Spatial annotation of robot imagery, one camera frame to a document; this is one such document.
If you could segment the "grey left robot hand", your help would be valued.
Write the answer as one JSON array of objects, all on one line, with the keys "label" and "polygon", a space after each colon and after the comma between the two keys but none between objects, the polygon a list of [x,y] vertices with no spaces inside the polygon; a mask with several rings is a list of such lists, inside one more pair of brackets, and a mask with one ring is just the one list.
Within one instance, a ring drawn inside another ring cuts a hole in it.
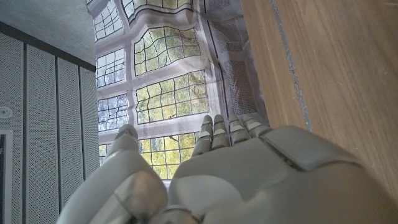
[{"label": "grey left robot hand", "polygon": [[397,202],[356,156],[295,126],[205,116],[165,186],[123,125],[59,223],[396,223]]}]

